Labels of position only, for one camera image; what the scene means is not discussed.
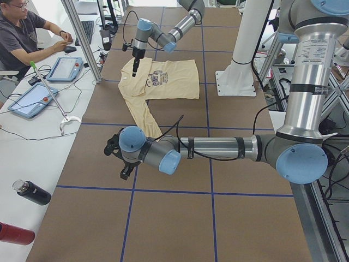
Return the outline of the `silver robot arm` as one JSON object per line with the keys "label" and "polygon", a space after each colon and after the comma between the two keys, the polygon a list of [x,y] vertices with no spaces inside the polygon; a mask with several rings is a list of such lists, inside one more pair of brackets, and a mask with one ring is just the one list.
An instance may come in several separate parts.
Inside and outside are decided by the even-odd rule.
{"label": "silver robot arm", "polygon": [[280,39],[298,44],[284,124],[273,135],[249,138],[195,138],[169,136],[158,128],[137,123],[117,134],[116,156],[127,179],[134,167],[146,163],[171,175],[182,157],[217,161],[249,158],[274,167],[296,184],[319,179],[328,158],[322,149],[326,139],[319,131],[321,109],[328,91],[330,63],[338,36],[348,29],[348,1],[282,1]]}
{"label": "silver robot arm", "polygon": [[156,23],[144,18],[139,19],[136,36],[131,45],[134,57],[133,77],[137,74],[140,60],[145,57],[149,39],[154,40],[165,52],[171,53],[184,35],[188,33],[192,27],[202,22],[205,14],[205,5],[203,1],[178,1],[178,3],[188,11],[188,15],[167,33],[163,32]]}

